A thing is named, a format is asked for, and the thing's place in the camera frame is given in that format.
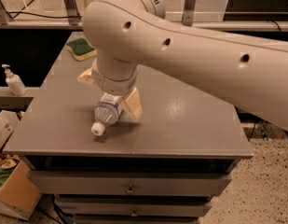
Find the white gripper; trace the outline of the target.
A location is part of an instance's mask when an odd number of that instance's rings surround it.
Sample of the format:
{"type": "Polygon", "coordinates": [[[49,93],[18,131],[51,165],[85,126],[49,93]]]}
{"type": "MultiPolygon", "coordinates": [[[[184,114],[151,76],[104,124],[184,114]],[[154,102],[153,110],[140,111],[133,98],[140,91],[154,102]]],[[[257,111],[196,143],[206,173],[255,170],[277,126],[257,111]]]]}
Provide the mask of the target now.
{"type": "Polygon", "coordinates": [[[102,91],[115,96],[126,95],[122,100],[123,110],[128,113],[133,121],[138,121],[143,114],[143,110],[140,94],[134,88],[137,73],[137,64],[125,63],[115,59],[106,61],[95,59],[92,69],[89,68],[82,72],[77,77],[77,81],[90,86],[96,84],[102,91]]]}

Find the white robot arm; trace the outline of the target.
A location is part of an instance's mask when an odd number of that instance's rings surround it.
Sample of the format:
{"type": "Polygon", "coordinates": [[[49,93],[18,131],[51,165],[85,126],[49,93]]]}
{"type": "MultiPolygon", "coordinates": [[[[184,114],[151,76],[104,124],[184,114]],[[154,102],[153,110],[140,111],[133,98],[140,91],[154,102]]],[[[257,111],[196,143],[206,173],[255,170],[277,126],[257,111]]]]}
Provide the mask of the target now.
{"type": "Polygon", "coordinates": [[[101,90],[127,94],[146,65],[288,131],[288,42],[166,21],[163,0],[95,0],[82,25],[101,90]]]}

